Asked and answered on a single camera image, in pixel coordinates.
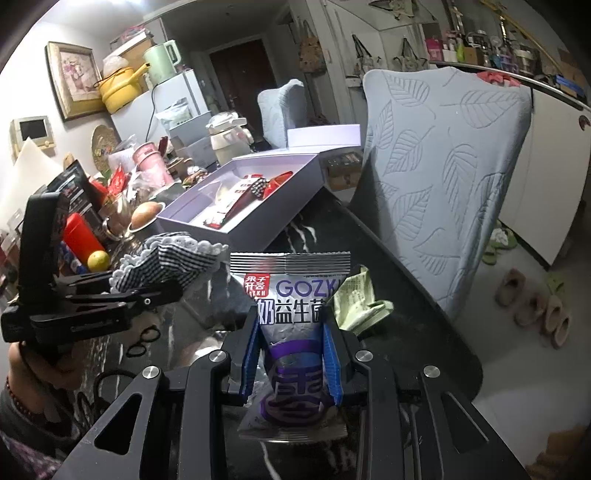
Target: picture frame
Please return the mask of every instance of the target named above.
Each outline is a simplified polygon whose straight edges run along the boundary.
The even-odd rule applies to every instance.
[[[49,42],[45,52],[53,93],[63,121],[105,110],[97,86],[102,77],[91,48]]]

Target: chair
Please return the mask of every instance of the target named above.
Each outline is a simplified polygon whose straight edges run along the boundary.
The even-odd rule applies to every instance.
[[[365,75],[368,130],[350,209],[454,319],[530,126],[530,89],[452,67]]]
[[[287,147],[287,130],[305,127],[306,96],[304,84],[290,80],[283,87],[264,90],[258,96],[263,137],[273,148]]]

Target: brown handbag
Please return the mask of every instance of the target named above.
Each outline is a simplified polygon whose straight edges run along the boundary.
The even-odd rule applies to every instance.
[[[324,73],[326,61],[320,46],[320,40],[314,35],[306,20],[300,27],[302,36],[300,44],[300,70],[304,73]]]

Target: white refrigerator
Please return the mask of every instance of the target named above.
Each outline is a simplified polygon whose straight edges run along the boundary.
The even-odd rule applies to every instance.
[[[209,110],[195,72],[192,70],[179,73],[176,77],[160,83],[154,90],[143,93],[133,102],[113,113],[111,118],[119,137],[123,141],[135,134],[138,145],[147,141],[158,145],[160,138],[168,134],[160,121],[155,116],[152,117],[154,108],[155,113],[160,113],[182,98],[187,99],[193,117],[203,115]],[[152,125],[148,132],[150,119]]]

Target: yellow lemon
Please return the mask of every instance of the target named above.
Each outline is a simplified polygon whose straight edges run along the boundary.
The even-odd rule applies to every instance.
[[[97,250],[88,257],[88,270],[92,273],[105,272],[109,269],[110,264],[109,254],[103,250]]]

